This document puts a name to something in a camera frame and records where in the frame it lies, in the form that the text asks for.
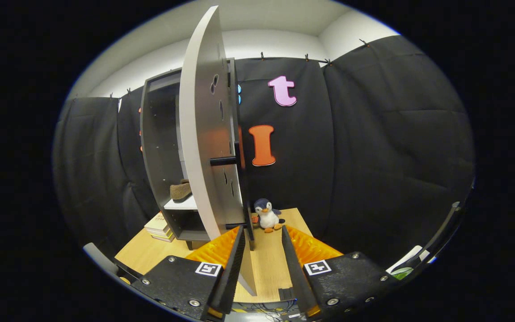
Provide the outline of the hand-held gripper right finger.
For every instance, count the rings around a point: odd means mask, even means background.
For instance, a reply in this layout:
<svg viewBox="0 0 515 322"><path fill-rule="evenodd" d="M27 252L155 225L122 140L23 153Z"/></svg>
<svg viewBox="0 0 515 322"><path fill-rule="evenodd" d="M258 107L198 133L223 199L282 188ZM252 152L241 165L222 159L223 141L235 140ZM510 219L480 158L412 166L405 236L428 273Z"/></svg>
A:
<svg viewBox="0 0 515 322"><path fill-rule="evenodd" d="M391 275L359 251L349 254L285 225L281 243L299 310L307 319L359 312L391 291Z"/></svg>

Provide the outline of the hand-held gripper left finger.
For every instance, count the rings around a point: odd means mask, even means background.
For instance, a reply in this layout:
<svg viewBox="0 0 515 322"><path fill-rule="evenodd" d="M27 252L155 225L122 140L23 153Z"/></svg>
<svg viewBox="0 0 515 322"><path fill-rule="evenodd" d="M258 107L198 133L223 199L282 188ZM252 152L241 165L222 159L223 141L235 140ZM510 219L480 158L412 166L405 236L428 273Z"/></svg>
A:
<svg viewBox="0 0 515 322"><path fill-rule="evenodd" d="M186 257L166 256L131 287L186 320L222 321L232 310L245 245L237 226Z"/></svg>

